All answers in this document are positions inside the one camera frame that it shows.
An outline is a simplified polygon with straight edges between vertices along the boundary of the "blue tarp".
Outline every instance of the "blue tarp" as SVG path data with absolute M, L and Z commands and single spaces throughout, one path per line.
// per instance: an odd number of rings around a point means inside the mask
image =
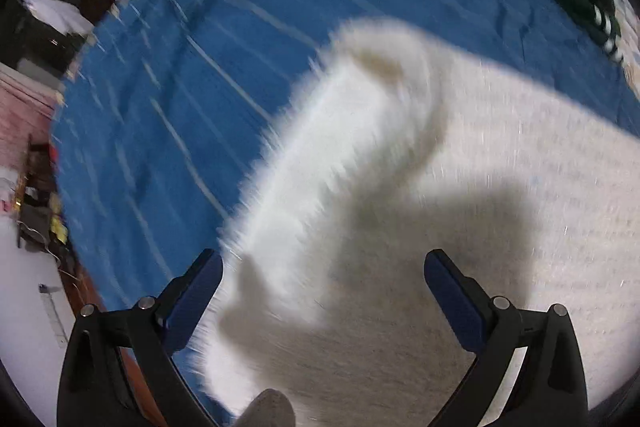
M 380 15 L 639 135 L 622 69 L 552 0 L 131 0 L 82 50 L 52 130 L 70 237 L 109 309 L 158 294 L 215 247 L 309 57 L 341 22 Z

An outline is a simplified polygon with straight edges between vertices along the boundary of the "blue gripper pad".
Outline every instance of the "blue gripper pad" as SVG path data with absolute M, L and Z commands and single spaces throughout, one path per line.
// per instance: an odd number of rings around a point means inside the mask
M 439 259 L 437 251 L 428 253 L 424 260 L 424 280 L 447 317 L 460 346 L 472 353 L 482 351 L 486 344 L 482 315 Z
M 162 345 L 169 354 L 184 349 L 198 321 L 222 281 L 222 257 L 212 251 L 190 285 L 176 301 L 166 320 Z

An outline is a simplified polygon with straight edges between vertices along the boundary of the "cable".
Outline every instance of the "cable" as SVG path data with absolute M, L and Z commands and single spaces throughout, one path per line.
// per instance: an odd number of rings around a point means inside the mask
M 31 228 L 29 225 L 27 225 L 24 221 L 20 221 L 19 219 L 17 219 L 15 222 L 18 224 L 18 226 L 22 225 L 22 226 L 24 226 L 27 230 L 29 230 L 30 232 L 35 232 L 35 233 L 37 233 L 37 234 L 42 238 L 42 243 L 43 243 L 43 245 L 44 245 L 44 251 L 45 251 L 46 253 L 48 253 L 48 254 L 52 255 L 52 256 L 55 258 L 55 260 L 56 260 L 56 268 L 58 269 L 58 271 L 59 271 L 60 273 L 63 273 L 63 274 L 65 274 L 65 275 L 67 275 L 67 276 L 71 277 L 71 279 L 74 279 L 74 280 L 78 281 L 78 282 L 79 282 L 79 283 L 81 283 L 81 284 L 82 284 L 82 286 L 84 286 L 84 288 L 86 289 L 86 284 L 84 284 L 84 281 L 83 281 L 83 280 L 78 279 L 78 277 L 75 277 L 75 276 L 71 275 L 69 272 L 67 272 L 67 271 L 65 271 L 65 270 L 63 270 L 63 269 L 61 268 L 61 266 L 62 266 L 62 260 L 60 259 L 60 257 L 58 257 L 56 254 L 54 254 L 52 251 L 50 251 L 50 250 L 49 250 L 49 245 L 47 244 L 47 242 L 46 242 L 46 240 L 45 240 L 45 237 L 44 237 L 44 236 L 43 236 L 43 235 L 42 235 L 38 230 L 32 229 L 32 228 Z M 78 296 L 79 296 L 79 298 L 80 298 L 80 301 L 82 302 L 82 305 L 84 306 L 84 304 L 85 304 L 85 302 L 84 302 L 84 297 L 82 296 L 82 292 L 80 291 L 80 288 L 79 288 L 79 287 L 76 285 L 76 283 L 74 283 L 74 282 L 72 282 L 71 284 L 74 286 L 74 288 L 75 288 L 75 289 L 76 289 L 76 291 L 78 292 Z

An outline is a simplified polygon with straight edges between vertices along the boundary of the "gray object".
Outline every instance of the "gray object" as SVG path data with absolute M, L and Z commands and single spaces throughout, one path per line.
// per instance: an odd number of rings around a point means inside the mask
M 562 306 L 562 304 L 554 304 L 554 311 L 561 317 L 564 317 L 567 314 L 566 308 Z
M 156 303 L 156 300 L 153 297 L 141 297 L 138 301 L 138 308 L 141 310 L 148 310 Z
M 46 284 L 38 284 L 38 292 L 40 293 L 40 298 L 44 304 L 44 309 L 47 313 L 49 324 L 51 324 L 51 329 L 56 336 L 58 345 L 66 349 L 66 344 L 68 344 L 69 339 L 66 336 L 65 328 L 60 320 L 60 315 L 58 315 L 56 304 L 53 302 L 53 298 L 51 297 L 52 293 L 60 291 L 61 289 L 62 288 L 47 286 Z
M 505 310 L 511 306 L 511 303 L 507 297 L 494 297 L 494 306 L 499 310 Z
M 233 427 L 296 427 L 296 414 L 286 396 L 266 389 L 254 398 Z
M 80 310 L 80 314 L 82 315 L 82 317 L 88 317 L 94 312 L 94 310 L 95 310 L 95 307 L 93 304 L 85 304 L 84 306 L 82 306 L 82 309 Z

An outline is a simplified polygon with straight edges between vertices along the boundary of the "pink wall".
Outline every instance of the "pink wall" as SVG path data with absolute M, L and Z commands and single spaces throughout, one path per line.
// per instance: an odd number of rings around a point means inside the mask
M 0 68 L 0 166 L 19 169 L 28 136 L 49 140 L 54 91 L 4 65 Z

